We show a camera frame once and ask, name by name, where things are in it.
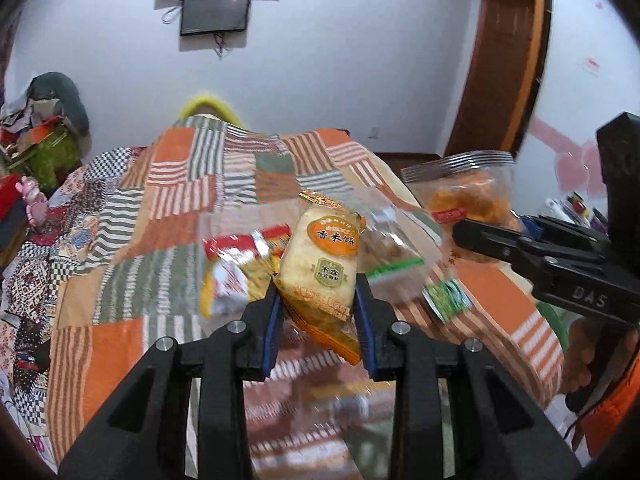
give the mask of green label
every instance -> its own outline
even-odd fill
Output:
[[[427,285],[422,294],[433,313],[447,324],[455,316],[472,307],[458,280],[447,280],[437,285]]]
[[[320,258],[316,263],[316,280],[326,286],[338,286],[342,283],[342,273],[344,269],[341,264]]]

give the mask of patchwork quilt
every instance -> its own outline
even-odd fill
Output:
[[[0,321],[0,367],[12,384],[15,405],[50,442],[55,460],[60,462],[155,339],[202,337],[196,280],[201,212],[244,212],[245,223],[258,229],[295,224],[301,189],[331,196],[376,187],[397,207],[425,224],[433,222],[417,204],[399,198],[406,189],[387,170],[340,130],[269,136],[195,116],[179,121],[148,148],[103,153],[69,176],[51,200],[44,231],[31,235],[5,270],[3,315],[14,324]],[[558,390],[562,364],[546,320],[505,270],[471,262],[456,268],[473,309],[444,327],[416,299],[395,305],[398,317],[452,342],[479,337],[546,405]],[[441,278],[434,268],[430,279]],[[24,357],[19,349],[30,352],[49,339],[49,370],[17,365]],[[290,330],[271,377],[244,385],[260,478],[312,472],[318,478],[361,477],[363,465],[356,465],[350,435],[373,430],[348,428],[331,417],[315,425],[300,400],[319,387],[328,397],[345,387],[361,391],[358,402],[369,422],[377,428],[390,424],[392,384],[377,390],[361,365],[352,367]],[[192,476],[198,397],[194,381],[186,449],[186,472]],[[385,435],[388,447],[388,431]]]

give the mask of yellow fuzzy object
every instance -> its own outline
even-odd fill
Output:
[[[242,128],[242,123],[238,116],[233,113],[233,110],[224,101],[221,101],[217,97],[211,94],[200,94],[189,99],[189,102],[184,106],[178,119],[186,119],[192,115],[213,112],[217,118],[222,119],[225,123],[232,124]]]

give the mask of snack bag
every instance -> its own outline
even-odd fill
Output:
[[[435,241],[440,237],[374,187],[355,189],[334,198],[366,221],[366,228],[360,232],[358,272],[367,276],[374,297],[391,304],[420,298],[431,266],[442,259]],[[441,231],[427,218],[427,212],[417,207],[413,212],[430,221],[434,230]],[[409,229],[411,237],[404,229]]]
[[[360,361],[351,316],[362,218],[313,191],[300,198],[311,206],[300,218],[274,282],[296,325],[350,364]]]
[[[204,238],[201,317],[227,322],[229,316],[241,315],[247,303],[264,298],[289,237],[289,226],[277,225],[250,234]]]
[[[494,259],[457,247],[451,233],[463,218],[522,231],[511,211],[513,165],[511,153],[484,150],[404,168],[402,179],[446,232],[452,258],[487,263]]]

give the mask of plastic bag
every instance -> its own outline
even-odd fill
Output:
[[[239,319],[247,303],[264,297],[290,238],[288,224],[263,227],[266,222],[257,217],[258,211],[251,215],[250,206],[244,214],[249,213],[253,221],[243,222],[238,210],[200,215],[197,278],[200,326],[206,335]],[[298,212],[290,217],[293,223]]]
[[[298,393],[293,423],[307,432],[388,420],[395,398],[396,384],[384,381],[313,386]]]
[[[360,361],[351,317],[362,218],[313,191],[274,282],[296,325],[350,364]]]
[[[447,233],[450,255],[486,263],[494,260],[457,247],[450,235],[463,218],[522,231],[511,211],[513,164],[508,152],[469,152],[404,168],[402,179]]]
[[[338,200],[366,221],[366,229],[360,233],[358,272],[367,275],[374,297],[393,304],[419,298],[432,265],[442,259],[440,235],[434,232],[439,230],[437,225],[415,208],[415,213],[422,213],[431,223],[428,227],[373,187],[341,194]],[[410,230],[415,243],[405,229]]]

